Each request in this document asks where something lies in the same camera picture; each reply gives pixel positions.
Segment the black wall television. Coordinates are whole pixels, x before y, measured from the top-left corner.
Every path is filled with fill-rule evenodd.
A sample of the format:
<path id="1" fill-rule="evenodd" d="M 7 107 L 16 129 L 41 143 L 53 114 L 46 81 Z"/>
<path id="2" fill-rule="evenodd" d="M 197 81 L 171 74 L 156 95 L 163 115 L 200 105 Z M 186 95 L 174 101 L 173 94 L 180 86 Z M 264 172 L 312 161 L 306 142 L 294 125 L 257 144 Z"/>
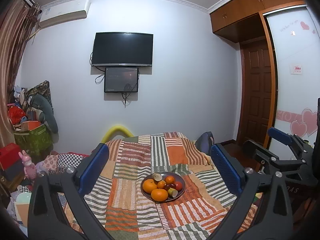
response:
<path id="1" fill-rule="evenodd" d="M 93 66 L 151 67 L 153 35 L 145 33 L 96 33 L 92 51 Z"/>

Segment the red grape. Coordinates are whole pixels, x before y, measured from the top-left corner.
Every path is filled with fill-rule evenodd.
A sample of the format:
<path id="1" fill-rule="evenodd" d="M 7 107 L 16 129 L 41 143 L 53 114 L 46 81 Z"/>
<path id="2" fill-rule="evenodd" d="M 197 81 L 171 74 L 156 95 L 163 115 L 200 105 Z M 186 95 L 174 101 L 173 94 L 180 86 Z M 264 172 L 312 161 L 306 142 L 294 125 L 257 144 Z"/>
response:
<path id="1" fill-rule="evenodd" d="M 170 188 L 176 189 L 176 185 L 173 183 L 169 184 L 169 186 L 170 186 Z"/>

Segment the short yellow sugarcane piece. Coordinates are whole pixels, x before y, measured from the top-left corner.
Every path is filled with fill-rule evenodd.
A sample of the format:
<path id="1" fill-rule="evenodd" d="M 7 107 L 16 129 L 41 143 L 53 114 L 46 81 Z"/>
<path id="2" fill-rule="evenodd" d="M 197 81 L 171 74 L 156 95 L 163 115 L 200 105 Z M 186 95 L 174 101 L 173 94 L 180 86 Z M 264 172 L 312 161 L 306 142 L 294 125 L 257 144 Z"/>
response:
<path id="1" fill-rule="evenodd" d="M 178 191 L 174 188 L 169 188 L 168 189 L 168 195 L 171 197 L 171 198 L 176 198 L 177 195 L 178 195 Z"/>

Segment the small tangerine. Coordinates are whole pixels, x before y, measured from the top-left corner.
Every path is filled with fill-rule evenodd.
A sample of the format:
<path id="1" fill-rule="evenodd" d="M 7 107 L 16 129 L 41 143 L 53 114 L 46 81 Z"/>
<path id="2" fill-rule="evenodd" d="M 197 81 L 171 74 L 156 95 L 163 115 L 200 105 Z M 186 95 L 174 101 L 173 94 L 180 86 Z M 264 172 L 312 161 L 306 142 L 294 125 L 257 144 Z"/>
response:
<path id="1" fill-rule="evenodd" d="M 165 185 L 166 185 L 165 181 L 161 180 L 157 183 L 157 188 L 163 189 Z"/>
<path id="2" fill-rule="evenodd" d="M 166 184 L 174 184 L 175 183 L 175 177 L 174 176 L 166 176 L 164 181 L 165 181 Z"/>

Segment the brown wooden door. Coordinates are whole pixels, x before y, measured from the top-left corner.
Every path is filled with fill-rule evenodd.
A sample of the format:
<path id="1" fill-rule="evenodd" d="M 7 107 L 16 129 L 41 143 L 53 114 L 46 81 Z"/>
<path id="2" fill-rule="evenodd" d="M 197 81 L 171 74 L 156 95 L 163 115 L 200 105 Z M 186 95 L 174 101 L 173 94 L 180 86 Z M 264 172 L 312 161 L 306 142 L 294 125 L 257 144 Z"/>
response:
<path id="1" fill-rule="evenodd" d="M 242 103 L 237 141 L 251 139 L 263 145 L 271 107 L 271 63 L 265 39 L 240 46 L 242 59 Z"/>

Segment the white wardrobe sliding door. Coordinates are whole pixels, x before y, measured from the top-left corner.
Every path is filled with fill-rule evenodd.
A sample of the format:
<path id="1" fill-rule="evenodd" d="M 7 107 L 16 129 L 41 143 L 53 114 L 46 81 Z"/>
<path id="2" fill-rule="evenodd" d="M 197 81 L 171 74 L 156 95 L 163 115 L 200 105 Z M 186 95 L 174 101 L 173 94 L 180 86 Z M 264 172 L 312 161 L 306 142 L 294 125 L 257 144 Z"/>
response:
<path id="1" fill-rule="evenodd" d="M 277 65 L 274 127 L 316 141 L 319 98 L 319 23 L 305 5 L 266 15 Z"/>

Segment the large red tomato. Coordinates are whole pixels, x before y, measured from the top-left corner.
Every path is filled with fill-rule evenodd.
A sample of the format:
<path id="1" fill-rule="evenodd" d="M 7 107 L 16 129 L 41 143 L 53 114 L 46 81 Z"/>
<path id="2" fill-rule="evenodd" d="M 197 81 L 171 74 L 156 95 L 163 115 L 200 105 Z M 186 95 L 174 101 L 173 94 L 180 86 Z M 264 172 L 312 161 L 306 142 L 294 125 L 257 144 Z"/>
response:
<path id="1" fill-rule="evenodd" d="M 176 181 L 176 182 L 174 183 L 174 185 L 175 185 L 175 189 L 176 189 L 177 191 L 181 191 L 182 188 L 183 188 L 183 185 L 182 185 L 182 183 L 181 183 L 180 181 Z"/>

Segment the red box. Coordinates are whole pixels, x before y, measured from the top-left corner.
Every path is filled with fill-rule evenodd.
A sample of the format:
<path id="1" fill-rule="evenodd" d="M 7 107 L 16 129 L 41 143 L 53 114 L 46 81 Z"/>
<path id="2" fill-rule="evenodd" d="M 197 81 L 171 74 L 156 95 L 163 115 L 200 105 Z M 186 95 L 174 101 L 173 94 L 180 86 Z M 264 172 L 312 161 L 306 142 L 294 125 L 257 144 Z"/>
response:
<path id="1" fill-rule="evenodd" d="M 0 163 L 1 168 L 6 170 L 18 160 L 20 160 L 19 152 L 21 151 L 20 146 L 15 143 L 10 143 L 7 146 L 0 149 Z"/>

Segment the small red tomato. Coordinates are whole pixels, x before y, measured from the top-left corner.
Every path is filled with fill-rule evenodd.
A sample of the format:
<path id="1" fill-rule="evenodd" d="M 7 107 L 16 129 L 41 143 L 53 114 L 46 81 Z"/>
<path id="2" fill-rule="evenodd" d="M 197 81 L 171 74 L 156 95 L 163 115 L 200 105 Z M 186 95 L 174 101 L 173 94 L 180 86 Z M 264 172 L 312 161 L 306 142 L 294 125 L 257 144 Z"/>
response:
<path id="1" fill-rule="evenodd" d="M 168 191 L 168 190 L 170 189 L 170 185 L 169 185 L 169 184 L 166 184 L 166 185 L 164 186 L 164 189 L 165 189 L 166 191 Z"/>

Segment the white air conditioner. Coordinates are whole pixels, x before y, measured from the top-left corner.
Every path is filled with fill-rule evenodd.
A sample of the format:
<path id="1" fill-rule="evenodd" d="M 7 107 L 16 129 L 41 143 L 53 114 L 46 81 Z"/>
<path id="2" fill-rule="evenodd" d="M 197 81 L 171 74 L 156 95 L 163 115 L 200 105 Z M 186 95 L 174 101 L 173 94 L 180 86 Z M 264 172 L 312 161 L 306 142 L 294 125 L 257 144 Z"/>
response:
<path id="1" fill-rule="evenodd" d="M 90 0 L 73 0 L 42 9 L 39 26 L 43 29 L 69 21 L 85 19 L 90 5 Z"/>

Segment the grey plush toy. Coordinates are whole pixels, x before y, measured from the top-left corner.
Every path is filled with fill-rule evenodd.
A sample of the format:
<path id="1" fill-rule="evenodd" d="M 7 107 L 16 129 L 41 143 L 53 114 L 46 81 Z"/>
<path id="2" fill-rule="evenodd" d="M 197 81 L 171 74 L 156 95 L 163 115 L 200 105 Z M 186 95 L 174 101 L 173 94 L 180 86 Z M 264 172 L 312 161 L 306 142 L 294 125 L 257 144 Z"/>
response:
<path id="1" fill-rule="evenodd" d="M 38 109 L 42 113 L 42 122 L 44 122 L 48 129 L 53 133 L 57 134 L 59 129 L 57 126 L 56 119 L 54 117 L 54 112 L 49 101 L 42 95 L 36 94 L 31 97 L 30 100 L 31 107 Z"/>

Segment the striped brown curtain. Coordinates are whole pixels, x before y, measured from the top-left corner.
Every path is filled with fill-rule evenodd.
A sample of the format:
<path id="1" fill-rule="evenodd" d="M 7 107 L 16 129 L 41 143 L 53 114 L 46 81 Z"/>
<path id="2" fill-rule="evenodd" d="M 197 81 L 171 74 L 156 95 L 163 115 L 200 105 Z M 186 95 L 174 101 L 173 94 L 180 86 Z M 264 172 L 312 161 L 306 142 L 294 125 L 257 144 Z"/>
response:
<path id="1" fill-rule="evenodd" d="M 23 52 L 39 10 L 37 3 L 30 7 L 24 0 L 14 0 L 1 24 L 1 147 L 15 141 L 7 104 L 13 95 Z"/>

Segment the wooden overhead cabinet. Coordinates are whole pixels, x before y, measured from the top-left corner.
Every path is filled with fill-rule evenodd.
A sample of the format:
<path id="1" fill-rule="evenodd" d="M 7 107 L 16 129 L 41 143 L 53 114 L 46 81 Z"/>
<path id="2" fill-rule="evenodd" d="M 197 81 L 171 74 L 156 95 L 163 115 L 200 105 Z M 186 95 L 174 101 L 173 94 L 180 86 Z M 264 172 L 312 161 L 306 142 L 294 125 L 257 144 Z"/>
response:
<path id="1" fill-rule="evenodd" d="M 234 43 L 265 36 L 259 12 L 303 0 L 231 0 L 210 13 L 215 35 Z"/>

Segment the long yellow sugarcane piece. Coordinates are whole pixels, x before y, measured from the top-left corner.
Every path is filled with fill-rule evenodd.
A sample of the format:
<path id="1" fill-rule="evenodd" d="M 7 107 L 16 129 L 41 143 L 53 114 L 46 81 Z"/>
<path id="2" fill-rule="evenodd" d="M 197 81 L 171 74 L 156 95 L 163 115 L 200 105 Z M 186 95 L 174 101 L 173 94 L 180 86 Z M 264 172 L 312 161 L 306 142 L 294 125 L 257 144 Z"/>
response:
<path id="1" fill-rule="evenodd" d="M 151 178 L 156 181 L 156 182 L 159 182 L 163 179 L 162 175 L 160 173 L 153 173 L 151 175 Z"/>

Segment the large orange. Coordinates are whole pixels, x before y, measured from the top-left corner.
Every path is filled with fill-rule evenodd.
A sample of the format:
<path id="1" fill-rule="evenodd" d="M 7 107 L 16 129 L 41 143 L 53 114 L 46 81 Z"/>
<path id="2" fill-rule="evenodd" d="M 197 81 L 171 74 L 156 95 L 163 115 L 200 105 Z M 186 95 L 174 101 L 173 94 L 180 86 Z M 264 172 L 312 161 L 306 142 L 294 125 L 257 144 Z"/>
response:
<path id="1" fill-rule="evenodd" d="M 156 202 L 164 202 L 168 198 L 168 192 L 165 189 L 154 189 L 151 192 L 151 198 Z"/>
<path id="2" fill-rule="evenodd" d="M 150 194 L 153 190 L 157 189 L 157 183 L 152 178 L 146 179 L 142 184 L 143 191 Z"/>

